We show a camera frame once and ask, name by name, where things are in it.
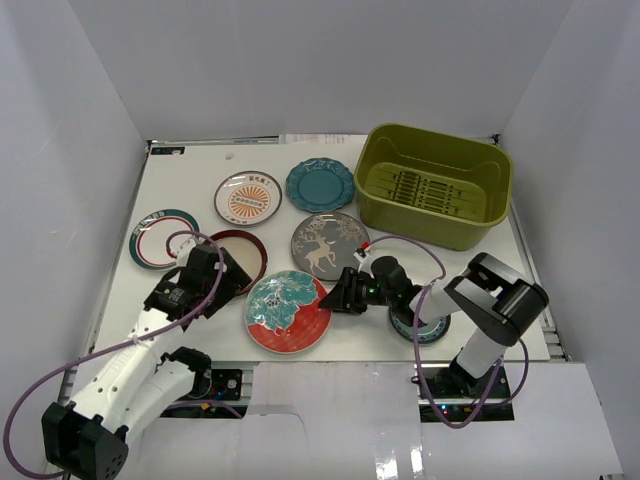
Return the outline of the red rimmed beige plate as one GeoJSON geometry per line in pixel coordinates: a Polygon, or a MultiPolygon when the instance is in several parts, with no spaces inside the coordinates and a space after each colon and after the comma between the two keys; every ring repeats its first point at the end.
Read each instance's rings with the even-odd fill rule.
{"type": "Polygon", "coordinates": [[[268,254],[262,241],[255,235],[238,229],[219,231],[211,236],[218,246],[225,248],[251,278],[247,287],[238,293],[248,293],[266,273],[268,254]]]}

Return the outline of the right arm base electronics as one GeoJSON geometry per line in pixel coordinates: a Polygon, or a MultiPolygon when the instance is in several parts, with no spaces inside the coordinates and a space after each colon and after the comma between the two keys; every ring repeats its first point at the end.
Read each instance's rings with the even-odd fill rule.
{"type": "MultiPolygon", "coordinates": [[[[486,381],[491,375],[488,371],[481,379],[480,383],[468,389],[457,386],[449,377],[445,375],[446,367],[428,366],[423,367],[422,371],[425,376],[427,385],[438,407],[438,411],[452,423],[461,423],[466,420],[473,412],[475,406],[479,403],[480,397],[484,391],[486,381]]],[[[417,375],[411,378],[411,383],[418,388],[419,396],[419,414],[420,421],[423,424],[439,423],[437,415],[431,408],[424,393],[424,389],[419,382],[417,375]]],[[[498,376],[494,381],[490,393],[475,417],[476,422],[508,422],[515,420],[513,406],[506,403],[511,396],[511,387],[506,375],[505,368],[500,367],[498,376]]]]}

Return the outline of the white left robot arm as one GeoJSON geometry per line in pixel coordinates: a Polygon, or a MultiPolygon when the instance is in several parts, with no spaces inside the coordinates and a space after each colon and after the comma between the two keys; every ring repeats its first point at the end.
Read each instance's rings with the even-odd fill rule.
{"type": "Polygon", "coordinates": [[[209,318],[251,282],[224,247],[194,246],[143,303],[128,339],[66,405],[41,424],[48,462],[79,479],[114,479],[129,445],[176,400],[211,387],[211,359],[182,345],[191,322],[209,318]]]}

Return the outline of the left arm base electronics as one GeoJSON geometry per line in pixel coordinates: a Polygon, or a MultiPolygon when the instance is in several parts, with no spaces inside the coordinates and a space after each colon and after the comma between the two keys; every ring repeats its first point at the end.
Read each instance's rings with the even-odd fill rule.
{"type": "Polygon", "coordinates": [[[241,369],[213,369],[201,378],[200,384],[178,399],[176,407],[165,410],[163,418],[180,419],[240,419],[247,411],[243,397],[241,369]]]}

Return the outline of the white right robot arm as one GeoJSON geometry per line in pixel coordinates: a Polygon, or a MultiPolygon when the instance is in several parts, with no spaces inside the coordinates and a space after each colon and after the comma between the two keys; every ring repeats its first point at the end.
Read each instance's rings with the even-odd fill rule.
{"type": "Polygon", "coordinates": [[[476,255],[444,287],[424,289],[392,256],[373,260],[360,272],[346,267],[319,307],[359,315],[386,306],[396,331],[413,335],[413,322],[431,327],[464,313],[475,331],[441,377],[461,397],[472,399],[488,385],[487,372],[514,346],[549,304],[547,292],[488,253],[476,255]]]}

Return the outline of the grey deer plate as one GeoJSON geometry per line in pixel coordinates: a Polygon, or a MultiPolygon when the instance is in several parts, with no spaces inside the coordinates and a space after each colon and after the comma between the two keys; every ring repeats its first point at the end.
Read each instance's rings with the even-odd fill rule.
{"type": "Polygon", "coordinates": [[[307,217],[291,237],[291,254],[296,266],[322,281],[337,281],[344,267],[354,267],[355,251],[370,236],[354,217],[322,213],[307,217]]]}

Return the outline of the red teal floral plate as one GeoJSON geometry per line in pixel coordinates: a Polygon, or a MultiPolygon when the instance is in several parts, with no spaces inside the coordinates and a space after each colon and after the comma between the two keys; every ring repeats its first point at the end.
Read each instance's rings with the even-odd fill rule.
{"type": "Polygon", "coordinates": [[[285,270],[262,278],[245,303],[249,336],[276,354],[297,354],[313,347],[331,322],[331,312],[319,306],[326,294],[320,281],[306,272],[285,270]]]}

